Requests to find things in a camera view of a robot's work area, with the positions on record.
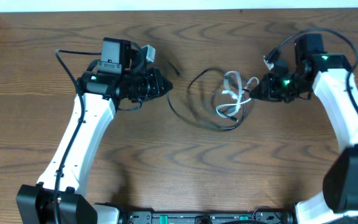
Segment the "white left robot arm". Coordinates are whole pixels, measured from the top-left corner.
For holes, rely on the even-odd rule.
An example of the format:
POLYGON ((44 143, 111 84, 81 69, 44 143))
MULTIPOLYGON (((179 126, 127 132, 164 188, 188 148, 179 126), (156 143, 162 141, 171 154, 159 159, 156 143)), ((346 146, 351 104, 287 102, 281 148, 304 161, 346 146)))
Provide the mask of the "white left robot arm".
POLYGON ((125 223, 127 215, 108 203, 86 200, 90 169, 106 128, 125 98, 143 103, 172 90, 157 68, 136 75, 85 72, 78 80, 70 122, 36 185, 22 185, 16 203, 23 223, 125 223))

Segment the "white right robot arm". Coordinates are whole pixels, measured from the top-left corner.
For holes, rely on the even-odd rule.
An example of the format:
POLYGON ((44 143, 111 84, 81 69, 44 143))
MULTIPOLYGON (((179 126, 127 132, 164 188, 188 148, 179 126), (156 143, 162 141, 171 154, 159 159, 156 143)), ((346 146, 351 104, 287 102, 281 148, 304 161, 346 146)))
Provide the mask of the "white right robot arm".
POLYGON ((340 155, 323 179, 320 193, 298 202, 297 223, 335 223, 358 217, 358 89, 351 66, 340 54, 303 54, 296 72, 264 57, 269 69, 251 91, 253 99, 291 102, 300 94, 314 93, 322 103, 335 132, 340 155))

